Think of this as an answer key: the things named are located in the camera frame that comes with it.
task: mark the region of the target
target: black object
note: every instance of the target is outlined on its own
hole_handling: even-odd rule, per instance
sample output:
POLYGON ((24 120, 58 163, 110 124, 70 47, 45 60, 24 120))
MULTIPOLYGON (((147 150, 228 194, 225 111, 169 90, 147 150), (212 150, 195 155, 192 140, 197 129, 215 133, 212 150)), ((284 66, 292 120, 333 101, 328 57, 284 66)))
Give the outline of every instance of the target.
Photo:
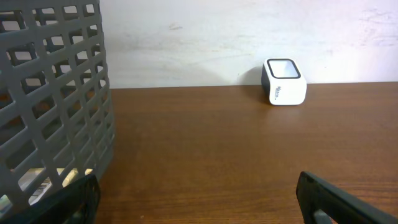
POLYGON ((100 187, 89 174, 0 224, 94 223, 99 202, 100 187))
POLYGON ((340 190, 321 178, 302 172, 296 195, 305 224, 398 223, 398 219, 340 190))

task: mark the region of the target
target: wood grain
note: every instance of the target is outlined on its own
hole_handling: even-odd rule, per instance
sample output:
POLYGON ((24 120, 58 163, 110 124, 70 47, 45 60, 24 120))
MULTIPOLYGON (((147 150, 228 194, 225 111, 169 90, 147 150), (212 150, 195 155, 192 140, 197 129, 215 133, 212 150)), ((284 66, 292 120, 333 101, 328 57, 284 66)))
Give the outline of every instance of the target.
POLYGON ((398 83, 309 85, 300 106, 260 86, 112 97, 97 223, 302 223, 302 170, 398 216, 398 83))

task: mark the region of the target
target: gray plastic basket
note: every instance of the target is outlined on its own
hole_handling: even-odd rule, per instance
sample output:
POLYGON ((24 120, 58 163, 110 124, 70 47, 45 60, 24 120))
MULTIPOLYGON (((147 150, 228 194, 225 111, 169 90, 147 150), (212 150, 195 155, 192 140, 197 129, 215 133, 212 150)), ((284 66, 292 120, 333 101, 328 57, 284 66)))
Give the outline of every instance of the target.
POLYGON ((99 1, 0 1, 0 217, 101 177, 114 141, 107 72, 99 1))

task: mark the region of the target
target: tabletop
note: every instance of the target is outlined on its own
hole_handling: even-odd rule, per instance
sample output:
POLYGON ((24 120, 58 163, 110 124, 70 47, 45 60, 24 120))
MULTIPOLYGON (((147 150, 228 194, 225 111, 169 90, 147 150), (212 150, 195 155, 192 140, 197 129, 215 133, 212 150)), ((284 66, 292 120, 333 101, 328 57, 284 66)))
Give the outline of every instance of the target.
POLYGON ((398 83, 112 90, 97 223, 303 223, 303 170, 398 217, 398 83))

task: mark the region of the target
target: white wall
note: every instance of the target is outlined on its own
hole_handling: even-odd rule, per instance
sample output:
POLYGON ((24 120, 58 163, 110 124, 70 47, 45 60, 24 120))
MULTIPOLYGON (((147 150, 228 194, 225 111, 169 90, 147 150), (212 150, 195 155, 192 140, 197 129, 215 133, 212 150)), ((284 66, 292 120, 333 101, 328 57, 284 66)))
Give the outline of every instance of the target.
POLYGON ((112 88, 398 81, 398 0, 102 0, 112 88))

